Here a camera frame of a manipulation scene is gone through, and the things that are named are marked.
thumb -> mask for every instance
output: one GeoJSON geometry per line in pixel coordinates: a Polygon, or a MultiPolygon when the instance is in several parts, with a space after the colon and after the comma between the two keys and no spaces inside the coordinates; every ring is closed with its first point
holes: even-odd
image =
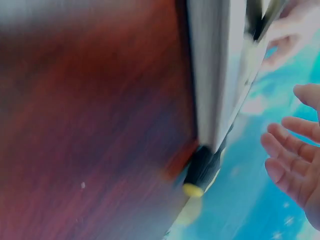
{"type": "Polygon", "coordinates": [[[285,38],[297,33],[297,21],[292,15],[275,20],[269,27],[266,34],[268,41],[285,38]]]}
{"type": "Polygon", "coordinates": [[[318,114],[320,112],[320,85],[306,84],[296,85],[293,89],[297,98],[305,105],[315,109],[318,114]]]}

finger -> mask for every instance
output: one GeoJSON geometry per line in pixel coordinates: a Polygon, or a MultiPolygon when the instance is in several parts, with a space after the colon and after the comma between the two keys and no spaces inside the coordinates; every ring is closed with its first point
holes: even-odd
{"type": "Polygon", "coordinates": [[[286,150],[312,163],[315,153],[319,149],[318,147],[307,144],[297,137],[292,136],[283,126],[277,123],[271,123],[267,131],[272,134],[286,150]]]}
{"type": "Polygon", "coordinates": [[[287,116],[281,121],[286,129],[320,143],[320,126],[318,122],[308,121],[299,117],[287,116]]]}
{"type": "Polygon", "coordinates": [[[264,165],[275,185],[299,204],[302,181],[287,171],[275,158],[268,158],[264,165]]]}
{"type": "Polygon", "coordinates": [[[293,89],[296,97],[305,105],[320,112],[320,85],[309,83],[296,85],[293,89]]]}
{"type": "Polygon", "coordinates": [[[278,159],[287,171],[299,177],[306,175],[310,164],[288,152],[271,133],[267,132],[261,136],[261,144],[270,157],[278,159]]]}
{"type": "Polygon", "coordinates": [[[277,50],[262,63],[264,69],[275,71],[295,56],[303,47],[299,36],[290,36],[282,39],[277,50]]]}
{"type": "Polygon", "coordinates": [[[297,25],[289,15],[284,18],[275,20],[269,27],[266,38],[268,41],[278,40],[290,35],[297,34],[297,25]]]}

palm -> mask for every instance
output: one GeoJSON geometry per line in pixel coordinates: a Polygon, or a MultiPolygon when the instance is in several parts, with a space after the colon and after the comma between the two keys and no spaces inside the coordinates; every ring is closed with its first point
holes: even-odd
{"type": "MultiPolygon", "coordinates": [[[[319,85],[296,88],[295,94],[303,103],[315,109],[319,106],[319,85]]],[[[272,181],[304,209],[310,223],[320,230],[320,147],[301,141],[286,129],[320,143],[319,123],[285,117],[282,126],[268,126],[261,143],[270,155],[265,167],[272,181]]]]}

blue surface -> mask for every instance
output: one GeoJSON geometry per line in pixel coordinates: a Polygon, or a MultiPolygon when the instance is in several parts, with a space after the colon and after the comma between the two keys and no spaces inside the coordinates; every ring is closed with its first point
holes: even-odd
{"type": "Polygon", "coordinates": [[[190,203],[195,213],[179,216],[165,239],[320,239],[304,212],[269,179],[264,167],[267,154],[260,145],[267,125],[284,116],[317,120],[316,112],[295,98],[293,87],[320,83],[319,39],[254,83],[229,135],[218,178],[200,202],[190,203]]]}

reddish-brown wood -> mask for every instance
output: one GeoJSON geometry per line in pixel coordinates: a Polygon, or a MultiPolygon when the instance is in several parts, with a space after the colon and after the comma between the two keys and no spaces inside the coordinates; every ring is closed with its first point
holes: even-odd
{"type": "Polygon", "coordinates": [[[162,238],[196,146],[181,7],[1,1],[1,240],[162,238]]]}

